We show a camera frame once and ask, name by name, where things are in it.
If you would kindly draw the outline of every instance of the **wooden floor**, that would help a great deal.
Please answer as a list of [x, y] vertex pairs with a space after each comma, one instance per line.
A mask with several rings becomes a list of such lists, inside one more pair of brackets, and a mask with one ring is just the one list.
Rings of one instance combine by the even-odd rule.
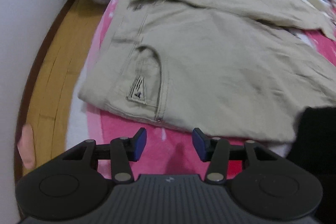
[[105, 8], [89, 0], [75, 1], [44, 59], [27, 115], [34, 131], [36, 167], [64, 152], [72, 92]]

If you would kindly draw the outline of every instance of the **clothing label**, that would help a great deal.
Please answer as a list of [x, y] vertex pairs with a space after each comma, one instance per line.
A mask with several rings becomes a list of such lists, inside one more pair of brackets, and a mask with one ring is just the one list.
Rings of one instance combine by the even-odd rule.
[[141, 75], [137, 75], [135, 80], [133, 81], [133, 84], [131, 86], [131, 89], [129, 91], [129, 94], [127, 96], [128, 99], [136, 100], [139, 102], [145, 101], [145, 77]]

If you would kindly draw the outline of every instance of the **beige fabric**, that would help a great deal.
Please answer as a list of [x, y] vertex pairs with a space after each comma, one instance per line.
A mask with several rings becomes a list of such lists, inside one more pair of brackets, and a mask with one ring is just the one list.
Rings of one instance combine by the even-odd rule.
[[266, 21], [332, 36], [300, 0], [119, 0], [79, 97], [137, 121], [292, 142], [305, 106], [336, 103], [336, 69]]

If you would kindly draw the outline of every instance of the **wall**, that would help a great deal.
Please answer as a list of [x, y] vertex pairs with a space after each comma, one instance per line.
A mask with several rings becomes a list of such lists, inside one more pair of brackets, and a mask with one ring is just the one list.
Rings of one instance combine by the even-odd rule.
[[0, 1], [0, 223], [16, 223], [13, 147], [17, 114], [38, 49], [66, 0]]

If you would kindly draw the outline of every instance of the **brown baseboard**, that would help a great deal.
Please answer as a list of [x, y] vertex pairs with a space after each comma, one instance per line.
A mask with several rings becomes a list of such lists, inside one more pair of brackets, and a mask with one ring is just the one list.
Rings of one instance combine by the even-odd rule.
[[26, 123], [29, 102], [33, 94], [33, 89], [34, 89], [34, 86], [37, 80], [37, 76], [43, 64], [45, 55], [47, 54], [47, 51], [51, 45], [51, 42], [53, 41], [58, 28], [60, 27], [64, 17], [68, 13], [68, 11], [70, 10], [74, 2], [75, 0], [68, 0], [62, 7], [61, 11], [58, 13], [57, 17], [55, 18], [54, 22], [52, 23], [35, 57], [34, 63], [31, 67], [31, 70], [30, 70], [30, 73], [29, 73], [29, 76], [26, 82], [25, 90], [23, 92], [22, 99], [21, 99], [19, 114], [17, 117], [17, 123], [16, 123], [15, 146], [14, 146], [14, 180], [15, 180], [15, 183], [17, 183], [18, 180], [22, 177], [22, 160], [21, 160], [21, 157], [17, 149], [17, 143], [21, 138], [22, 126]]

